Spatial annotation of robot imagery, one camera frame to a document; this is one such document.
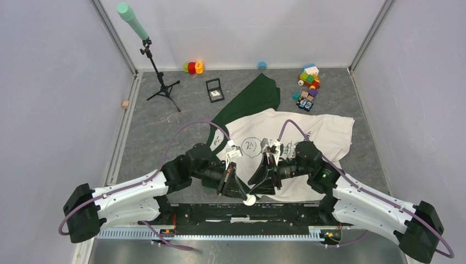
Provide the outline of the white and green t-shirt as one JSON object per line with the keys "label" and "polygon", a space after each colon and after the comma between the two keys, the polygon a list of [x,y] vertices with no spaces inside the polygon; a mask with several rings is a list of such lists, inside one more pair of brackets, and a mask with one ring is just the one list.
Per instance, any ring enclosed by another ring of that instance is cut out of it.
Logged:
{"label": "white and green t-shirt", "polygon": [[337,166],[349,153],[353,118],[280,112],[280,99],[275,80],[259,74],[212,120],[240,146],[242,157],[235,162],[236,174],[243,182],[251,178],[262,161],[260,143],[264,138],[281,139],[283,159],[295,157],[295,147],[304,140],[300,129]]}

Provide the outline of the black clear brooch case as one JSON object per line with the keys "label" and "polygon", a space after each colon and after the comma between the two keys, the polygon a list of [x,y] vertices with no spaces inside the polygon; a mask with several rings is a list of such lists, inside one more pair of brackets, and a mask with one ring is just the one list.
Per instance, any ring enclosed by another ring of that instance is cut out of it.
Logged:
{"label": "black clear brooch case", "polygon": [[219,78],[206,80],[206,88],[211,103],[225,100],[225,96],[222,91],[221,82]]}

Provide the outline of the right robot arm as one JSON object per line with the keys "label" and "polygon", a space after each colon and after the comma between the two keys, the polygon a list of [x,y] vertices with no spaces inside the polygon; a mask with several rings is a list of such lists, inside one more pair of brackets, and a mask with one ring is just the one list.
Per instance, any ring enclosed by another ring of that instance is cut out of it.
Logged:
{"label": "right robot arm", "polygon": [[296,145],[292,159],[281,159],[281,145],[265,146],[263,158],[248,184],[252,194],[275,195],[282,181],[306,176],[307,184],[324,197],[317,216],[324,224],[350,224],[381,235],[410,258],[430,263],[444,227],[433,205],[417,205],[388,196],[358,182],[328,162],[311,141]]}

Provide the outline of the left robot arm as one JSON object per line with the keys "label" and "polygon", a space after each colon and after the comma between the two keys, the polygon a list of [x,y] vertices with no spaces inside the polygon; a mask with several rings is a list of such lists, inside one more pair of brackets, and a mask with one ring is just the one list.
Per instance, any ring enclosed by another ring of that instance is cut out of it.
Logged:
{"label": "left robot arm", "polygon": [[191,186],[197,178],[206,188],[219,196],[242,200],[253,205],[257,198],[237,176],[235,159],[241,157],[239,148],[228,153],[227,160],[214,163],[212,151],[205,144],[196,144],[185,154],[165,163],[142,177],[115,186],[90,188],[88,183],[75,188],[63,207],[65,221],[60,230],[73,244],[95,237],[101,230],[132,222],[168,223],[173,210],[167,195]]}

